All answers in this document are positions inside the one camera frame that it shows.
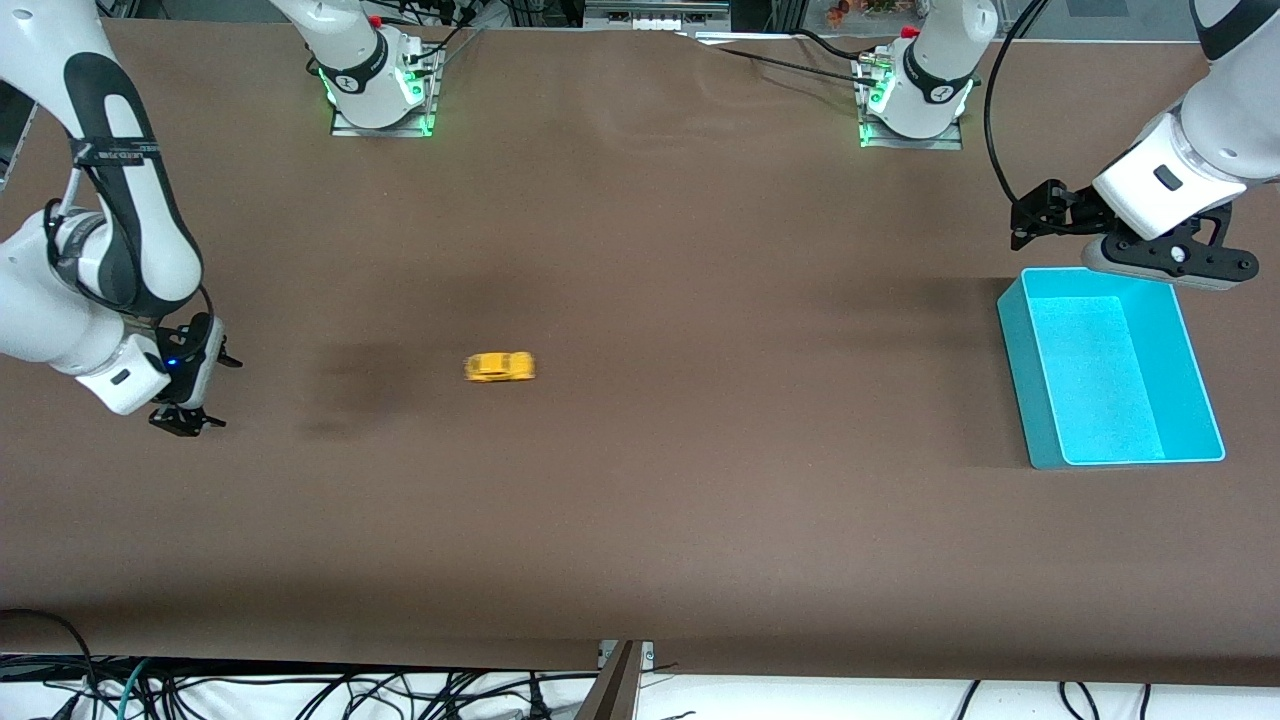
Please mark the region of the yellow beetle toy car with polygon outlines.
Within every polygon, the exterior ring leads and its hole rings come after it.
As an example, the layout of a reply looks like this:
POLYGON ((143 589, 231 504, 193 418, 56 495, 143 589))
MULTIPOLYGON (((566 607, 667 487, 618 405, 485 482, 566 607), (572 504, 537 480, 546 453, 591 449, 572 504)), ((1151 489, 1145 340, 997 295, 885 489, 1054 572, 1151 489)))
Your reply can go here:
POLYGON ((525 351, 475 354, 465 361, 463 375, 474 383, 531 380, 536 377, 536 364, 525 351))

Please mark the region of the teal plastic bin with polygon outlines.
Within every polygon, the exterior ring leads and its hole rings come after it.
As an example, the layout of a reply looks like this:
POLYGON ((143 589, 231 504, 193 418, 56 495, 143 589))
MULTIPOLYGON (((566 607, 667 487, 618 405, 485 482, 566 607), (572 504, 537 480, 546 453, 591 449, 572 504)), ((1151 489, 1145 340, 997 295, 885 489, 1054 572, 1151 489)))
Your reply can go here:
POLYGON ((1170 284, 1084 266, 1027 268, 997 313, 1034 469, 1225 459, 1170 284))

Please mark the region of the orange plastic items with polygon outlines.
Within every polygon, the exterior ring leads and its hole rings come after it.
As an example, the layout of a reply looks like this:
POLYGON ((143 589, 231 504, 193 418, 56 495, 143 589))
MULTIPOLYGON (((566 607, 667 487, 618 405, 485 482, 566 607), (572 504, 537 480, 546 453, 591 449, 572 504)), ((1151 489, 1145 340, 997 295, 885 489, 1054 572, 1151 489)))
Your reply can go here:
POLYGON ((913 0, 831 0, 826 9, 826 23, 837 29, 852 22, 879 19, 902 12, 902 1, 910 12, 913 0))

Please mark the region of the brown table cover sheet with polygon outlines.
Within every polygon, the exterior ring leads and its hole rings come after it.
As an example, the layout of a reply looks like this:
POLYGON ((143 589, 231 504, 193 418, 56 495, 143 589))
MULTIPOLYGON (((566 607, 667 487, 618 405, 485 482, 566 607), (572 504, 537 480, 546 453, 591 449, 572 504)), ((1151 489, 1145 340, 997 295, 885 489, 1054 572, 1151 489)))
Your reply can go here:
POLYGON ((115 20, 241 369, 197 439, 0 357, 0 609, 109 655, 1280 685, 1280 188, 1181 291, 1221 462, 1037 471, 980 123, 676 35, 484 32, 337 138, 287 24, 115 20), (465 361, 530 352, 531 380, 465 361))

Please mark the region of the white power strip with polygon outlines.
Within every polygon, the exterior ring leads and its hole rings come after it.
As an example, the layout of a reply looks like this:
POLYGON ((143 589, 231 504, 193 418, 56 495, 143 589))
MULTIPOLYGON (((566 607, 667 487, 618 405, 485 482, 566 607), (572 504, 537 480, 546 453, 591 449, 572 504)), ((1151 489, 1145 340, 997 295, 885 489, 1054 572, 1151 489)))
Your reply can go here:
POLYGON ((730 0, 582 0, 585 29, 731 32, 730 0))

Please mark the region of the dark metal table brace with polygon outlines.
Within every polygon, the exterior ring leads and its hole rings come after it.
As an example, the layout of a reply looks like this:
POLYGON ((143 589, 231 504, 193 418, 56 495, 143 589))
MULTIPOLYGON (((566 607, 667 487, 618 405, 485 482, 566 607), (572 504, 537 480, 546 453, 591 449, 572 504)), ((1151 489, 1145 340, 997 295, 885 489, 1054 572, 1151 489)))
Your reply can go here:
POLYGON ((643 641, 620 641, 611 661, 600 670, 573 720, 634 720, 640 688, 643 641))

